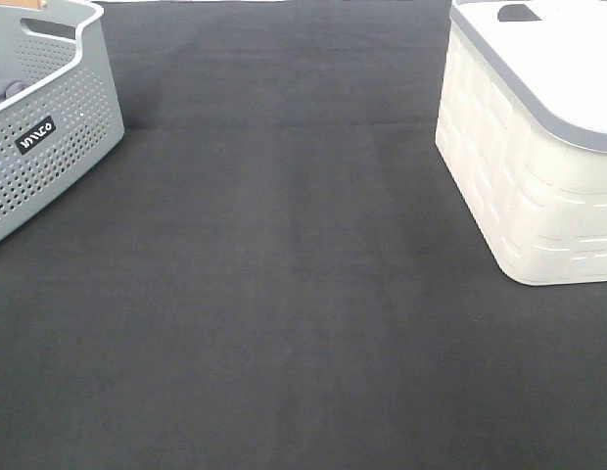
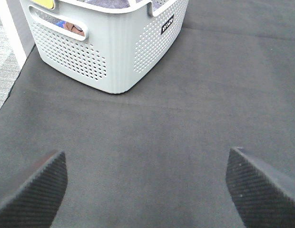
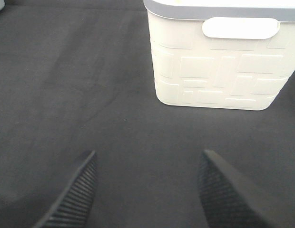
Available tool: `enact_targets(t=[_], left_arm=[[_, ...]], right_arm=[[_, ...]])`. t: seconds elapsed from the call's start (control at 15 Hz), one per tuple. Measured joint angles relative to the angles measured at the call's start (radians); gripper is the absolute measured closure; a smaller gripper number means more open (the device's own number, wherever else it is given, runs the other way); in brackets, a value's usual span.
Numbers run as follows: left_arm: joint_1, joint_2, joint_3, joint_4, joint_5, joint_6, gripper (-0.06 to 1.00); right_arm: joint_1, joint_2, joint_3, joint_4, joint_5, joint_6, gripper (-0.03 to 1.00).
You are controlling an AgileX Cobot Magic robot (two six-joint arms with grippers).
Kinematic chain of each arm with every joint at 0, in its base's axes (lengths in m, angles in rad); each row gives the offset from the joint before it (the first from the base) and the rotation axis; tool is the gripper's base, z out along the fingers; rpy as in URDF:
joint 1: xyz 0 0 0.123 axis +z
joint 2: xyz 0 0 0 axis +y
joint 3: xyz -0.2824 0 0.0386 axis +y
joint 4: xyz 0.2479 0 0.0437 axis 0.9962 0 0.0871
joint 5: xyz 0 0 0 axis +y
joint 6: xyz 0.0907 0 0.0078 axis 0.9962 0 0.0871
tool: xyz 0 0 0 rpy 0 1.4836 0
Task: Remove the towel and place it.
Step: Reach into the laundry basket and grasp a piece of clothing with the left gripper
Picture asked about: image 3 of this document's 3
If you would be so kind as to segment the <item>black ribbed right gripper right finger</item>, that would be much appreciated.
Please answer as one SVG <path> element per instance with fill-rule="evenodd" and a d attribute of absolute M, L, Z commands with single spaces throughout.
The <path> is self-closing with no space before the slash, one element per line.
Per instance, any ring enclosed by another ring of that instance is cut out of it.
<path fill-rule="evenodd" d="M 274 199 L 212 150 L 201 154 L 199 198 L 211 228 L 276 228 Z"/>

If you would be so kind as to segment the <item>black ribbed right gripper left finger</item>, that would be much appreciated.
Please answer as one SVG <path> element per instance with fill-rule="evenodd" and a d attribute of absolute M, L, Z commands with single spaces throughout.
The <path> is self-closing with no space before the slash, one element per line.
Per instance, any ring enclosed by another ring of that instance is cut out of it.
<path fill-rule="evenodd" d="M 84 228 L 97 191 L 97 153 L 80 155 L 76 171 L 34 228 Z"/>

